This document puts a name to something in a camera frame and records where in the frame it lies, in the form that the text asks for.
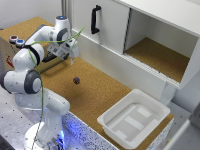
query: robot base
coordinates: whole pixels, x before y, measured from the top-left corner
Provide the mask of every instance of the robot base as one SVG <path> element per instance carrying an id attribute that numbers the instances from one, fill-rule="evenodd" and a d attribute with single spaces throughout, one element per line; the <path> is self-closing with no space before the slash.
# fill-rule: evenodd
<path id="1" fill-rule="evenodd" d="M 42 128 L 43 125 L 44 125 L 44 123 L 41 122 L 41 125 L 40 125 L 39 130 Z M 40 143 L 37 142 L 37 141 L 34 143 L 33 149 L 31 149 L 31 148 L 32 148 L 32 145 L 33 145 L 34 138 L 35 138 L 35 134 L 36 134 L 36 132 L 37 132 L 38 126 L 39 126 L 39 123 L 33 125 L 33 126 L 26 132 L 25 137 L 24 137 L 24 149 L 25 149 L 25 150 L 57 150 L 56 147 L 51 147 L 51 148 L 49 149 L 48 146 L 45 146 L 44 148 L 41 148 L 42 146 L 41 146 Z M 63 149 L 63 150 L 66 150 L 66 149 L 67 149 L 67 147 L 68 147 L 68 145 L 69 145 L 69 142 L 70 142 L 70 139 L 69 139 L 69 138 L 65 138 L 65 141 L 64 141 L 64 143 L 65 143 L 65 149 Z"/>

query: cork tabletop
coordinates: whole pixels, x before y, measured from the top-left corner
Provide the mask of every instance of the cork tabletop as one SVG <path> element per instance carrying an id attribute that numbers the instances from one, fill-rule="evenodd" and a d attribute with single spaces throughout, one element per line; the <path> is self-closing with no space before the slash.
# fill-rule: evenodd
<path id="1" fill-rule="evenodd" d="M 75 77 L 80 79 L 79 84 L 73 82 Z M 72 113 L 119 149 L 123 149 L 104 133 L 97 118 L 131 92 L 131 89 L 81 58 L 76 58 L 73 65 L 68 59 L 45 71 L 42 80 L 45 88 L 70 102 Z M 168 115 L 136 150 L 146 149 L 172 119 L 173 115 Z"/>
<path id="2" fill-rule="evenodd" d="M 125 53 L 181 82 L 189 58 L 149 38 L 144 38 Z"/>
<path id="3" fill-rule="evenodd" d="M 14 26 L 8 27 L 4 30 L 0 30 L 0 37 L 3 38 L 8 43 L 9 43 L 9 38 L 12 35 L 17 35 L 19 39 L 23 39 L 26 41 L 42 24 L 53 26 L 46 20 L 40 17 L 35 17 L 27 21 L 18 23 Z M 48 45 L 48 43 L 41 43 L 41 45 L 46 46 Z"/>

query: small dark object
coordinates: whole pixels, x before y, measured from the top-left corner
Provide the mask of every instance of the small dark object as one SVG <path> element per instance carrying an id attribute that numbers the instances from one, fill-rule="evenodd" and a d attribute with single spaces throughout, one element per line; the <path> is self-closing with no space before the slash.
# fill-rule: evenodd
<path id="1" fill-rule="evenodd" d="M 75 84 L 79 84 L 80 83 L 80 79 L 78 77 L 75 77 L 73 79 L 73 81 L 74 81 Z"/>

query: white robotic arm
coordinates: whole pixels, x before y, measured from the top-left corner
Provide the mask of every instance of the white robotic arm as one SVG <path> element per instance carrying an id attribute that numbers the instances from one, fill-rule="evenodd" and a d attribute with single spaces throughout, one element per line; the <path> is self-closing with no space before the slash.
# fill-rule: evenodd
<path id="1" fill-rule="evenodd" d="M 41 25 L 37 31 L 26 41 L 24 47 L 14 56 L 13 65 L 15 71 L 4 72 L 0 76 L 1 86 L 9 93 L 15 94 L 16 104 L 25 109 L 42 109 L 42 90 L 41 78 L 39 74 L 33 70 L 35 64 L 30 56 L 28 49 L 37 65 L 41 61 L 48 62 L 55 57 L 65 60 L 68 57 L 77 57 L 79 55 L 75 39 L 64 41 L 71 37 L 69 20 L 64 16 L 56 17 L 55 27 Z M 37 41 L 52 41 L 48 47 L 48 51 L 52 53 L 51 57 L 44 59 L 44 49 Z M 49 147 L 49 143 L 55 143 L 57 135 L 62 131 L 61 116 L 69 111 L 70 104 L 58 94 L 44 89 L 44 105 L 48 108 L 45 117 L 45 123 L 40 128 L 35 150 L 57 150 L 57 146 Z M 30 150 L 33 137 L 25 141 L 25 149 Z"/>

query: gray corner object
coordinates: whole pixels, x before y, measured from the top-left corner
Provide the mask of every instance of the gray corner object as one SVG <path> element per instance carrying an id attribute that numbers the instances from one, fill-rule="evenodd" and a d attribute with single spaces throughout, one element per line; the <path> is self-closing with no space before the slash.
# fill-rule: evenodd
<path id="1" fill-rule="evenodd" d="M 195 108 L 195 110 L 192 112 L 190 118 L 190 122 L 200 128 L 200 103 Z"/>

